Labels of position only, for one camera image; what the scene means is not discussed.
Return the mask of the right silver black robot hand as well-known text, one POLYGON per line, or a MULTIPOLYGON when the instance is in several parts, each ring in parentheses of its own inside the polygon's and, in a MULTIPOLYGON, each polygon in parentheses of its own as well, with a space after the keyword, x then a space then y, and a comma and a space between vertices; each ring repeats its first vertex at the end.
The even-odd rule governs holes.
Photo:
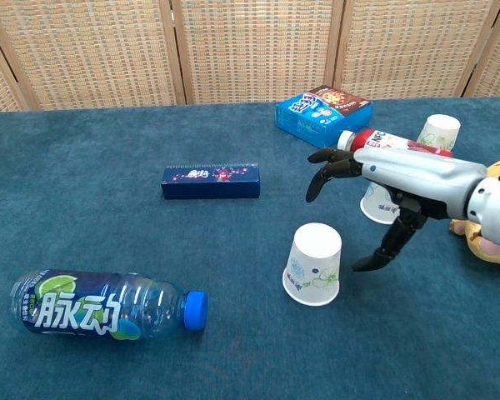
POLYGON ((309 184, 308 203, 331 179, 361 176, 383 187, 399 207, 399 215, 380 246, 355 262, 354 272, 387 266, 429 218, 467 220, 480 216, 469 204, 480 182, 488 177, 487 168, 480 163, 395 147, 362 147, 356 151, 324 148, 307 160, 325 163, 309 184))

